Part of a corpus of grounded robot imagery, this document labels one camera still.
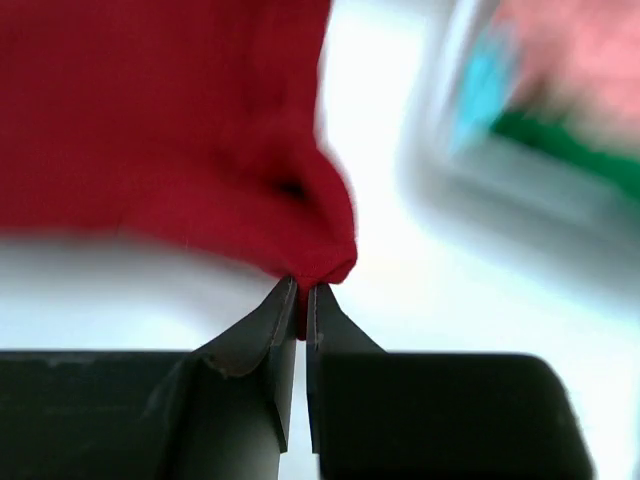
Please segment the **white surface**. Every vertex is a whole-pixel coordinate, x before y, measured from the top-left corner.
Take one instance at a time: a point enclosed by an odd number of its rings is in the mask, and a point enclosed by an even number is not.
[[[640,261],[426,167],[415,144],[449,11],[446,1],[336,1],[324,135],[353,188],[360,245],[336,295],[388,349],[544,357],[570,391],[599,478],[632,478]],[[205,258],[16,241],[0,249],[0,348],[195,348],[273,284]],[[302,362],[301,352],[284,480],[317,477]]]

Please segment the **black clamp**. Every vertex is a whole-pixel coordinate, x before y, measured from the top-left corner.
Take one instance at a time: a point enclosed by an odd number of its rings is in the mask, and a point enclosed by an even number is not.
[[[271,480],[287,450],[297,285],[194,352],[0,352],[0,479]],[[591,479],[562,384],[514,354],[387,353],[309,296],[321,475]]]

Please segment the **red cloth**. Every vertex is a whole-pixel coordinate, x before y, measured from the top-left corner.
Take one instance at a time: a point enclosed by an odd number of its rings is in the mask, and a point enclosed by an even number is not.
[[[353,211],[313,135],[329,5],[2,2],[0,229],[132,230],[303,298],[342,281]]]

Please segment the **green object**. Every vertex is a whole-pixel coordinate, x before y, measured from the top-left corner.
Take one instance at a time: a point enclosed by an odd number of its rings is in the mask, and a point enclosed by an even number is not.
[[[490,132],[609,181],[640,200],[640,158],[584,145],[563,125],[562,118],[542,119],[530,112],[506,111],[491,124]]]

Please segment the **blurry object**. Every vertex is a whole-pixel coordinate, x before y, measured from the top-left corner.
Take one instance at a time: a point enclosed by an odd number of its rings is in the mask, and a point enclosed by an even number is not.
[[[132,231],[342,281],[353,212],[314,138],[330,3],[3,4],[0,229]]]
[[[512,108],[562,114],[590,148],[640,151],[640,3],[628,0],[504,0],[519,69]]]

